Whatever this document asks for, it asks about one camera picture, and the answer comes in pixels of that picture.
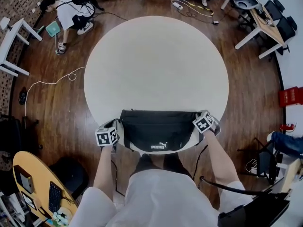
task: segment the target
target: black waist bag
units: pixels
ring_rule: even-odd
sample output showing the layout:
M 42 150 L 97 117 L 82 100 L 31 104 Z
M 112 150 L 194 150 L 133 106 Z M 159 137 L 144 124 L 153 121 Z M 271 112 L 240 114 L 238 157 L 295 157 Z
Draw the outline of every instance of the black waist bag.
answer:
M 194 130 L 196 112 L 127 111 L 121 113 L 124 145 L 130 142 L 142 151 L 179 150 Z

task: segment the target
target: extension cord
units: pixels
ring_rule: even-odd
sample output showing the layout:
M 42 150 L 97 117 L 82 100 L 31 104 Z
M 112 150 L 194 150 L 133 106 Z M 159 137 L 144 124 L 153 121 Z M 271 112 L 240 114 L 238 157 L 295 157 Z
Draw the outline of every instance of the extension cord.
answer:
M 183 7 L 180 4 L 178 4 L 177 2 L 173 2 L 172 5 L 175 6 L 179 10 L 183 9 Z

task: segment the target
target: wooden floor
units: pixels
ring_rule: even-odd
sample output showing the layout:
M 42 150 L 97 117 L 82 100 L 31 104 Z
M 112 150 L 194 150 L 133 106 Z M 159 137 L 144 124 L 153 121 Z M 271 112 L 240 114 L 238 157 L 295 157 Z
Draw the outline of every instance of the wooden floor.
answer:
M 247 159 L 238 148 L 254 147 L 254 137 L 265 141 L 266 135 L 278 130 L 283 122 L 282 109 L 278 107 L 277 92 L 280 89 L 275 63 L 267 58 L 259 59 L 256 41 L 250 41 L 241 49 L 234 46 L 247 35 L 237 29 L 237 12 L 231 11 L 219 25 L 206 24 L 190 17 L 181 16 L 170 0 L 97 0 L 106 11 L 116 13 L 126 19 L 141 16 L 168 16 L 191 24 L 204 33 L 217 47 L 224 59 L 229 76 L 228 104 L 221 120 L 222 132 L 218 139 L 234 161 L 238 171 L 244 171 Z M 224 0 L 213 0 L 209 7 L 214 11 L 214 20 L 219 20 L 225 13 L 220 9 Z M 48 25 L 56 14 L 46 14 L 37 27 Z M 200 20 L 211 22 L 211 18 L 198 16 Z M 95 44 L 110 29 L 123 23 L 123 20 L 110 15 L 100 15 L 95 19 L 95 26 L 87 34 L 77 36 L 72 32 L 68 51 L 56 55 L 54 38 L 46 31 L 43 41 L 30 40 L 30 45 L 23 57 L 21 67 L 30 72 L 30 76 L 19 75 L 13 97 L 12 114 L 21 118 L 24 106 L 18 104 L 18 94 L 22 87 L 27 89 L 37 81 L 56 82 L 67 73 L 86 65 L 86 61 Z M 37 134 L 43 145 L 41 159 L 48 165 L 62 156 L 78 159 L 86 168 L 90 181 L 93 181 L 100 149 L 96 146 L 94 131 L 98 127 L 86 104 L 83 76 L 84 69 L 76 72 L 77 79 L 70 82 L 67 78 L 54 85 L 34 85 L 28 95 L 27 116 L 38 119 Z M 203 145 L 181 152 L 180 159 L 191 174 L 194 173 L 196 160 Z M 139 154 L 125 148 L 119 148 L 114 156 L 118 166 L 118 189 L 125 193 L 129 175 L 134 170 Z M 208 152 L 202 155 L 198 165 L 195 182 L 204 175 L 213 180 Z M 264 179 L 252 176 L 240 176 L 248 189 L 264 187 Z M 202 191 L 218 207 L 218 191 L 214 187 L 201 185 Z

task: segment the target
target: keyboard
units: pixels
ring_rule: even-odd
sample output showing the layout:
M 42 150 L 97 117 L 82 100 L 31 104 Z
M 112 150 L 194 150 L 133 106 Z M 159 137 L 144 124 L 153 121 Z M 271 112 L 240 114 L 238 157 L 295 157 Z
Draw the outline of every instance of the keyboard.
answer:
M 60 200 L 62 198 L 62 190 L 51 182 L 49 186 L 48 209 L 55 213 L 60 208 Z

